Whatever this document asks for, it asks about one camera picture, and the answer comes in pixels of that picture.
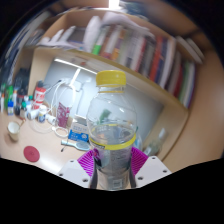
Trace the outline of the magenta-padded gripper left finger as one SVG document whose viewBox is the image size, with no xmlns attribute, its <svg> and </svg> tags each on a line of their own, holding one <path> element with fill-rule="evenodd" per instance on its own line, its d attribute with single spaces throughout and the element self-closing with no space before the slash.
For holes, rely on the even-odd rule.
<svg viewBox="0 0 224 224">
<path fill-rule="evenodd" d="M 77 160 L 69 160 L 58 172 L 58 176 L 83 188 L 95 189 L 97 173 L 93 151 L 86 152 Z"/>
</svg>

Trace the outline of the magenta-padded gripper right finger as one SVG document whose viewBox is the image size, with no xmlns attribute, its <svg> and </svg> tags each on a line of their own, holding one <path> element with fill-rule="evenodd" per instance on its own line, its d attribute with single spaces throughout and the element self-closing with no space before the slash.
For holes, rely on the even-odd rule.
<svg viewBox="0 0 224 224">
<path fill-rule="evenodd" d="M 129 176 L 131 188 L 144 187 L 170 174 L 171 171 L 157 156 L 148 157 L 139 149 L 132 148 Z"/>
</svg>

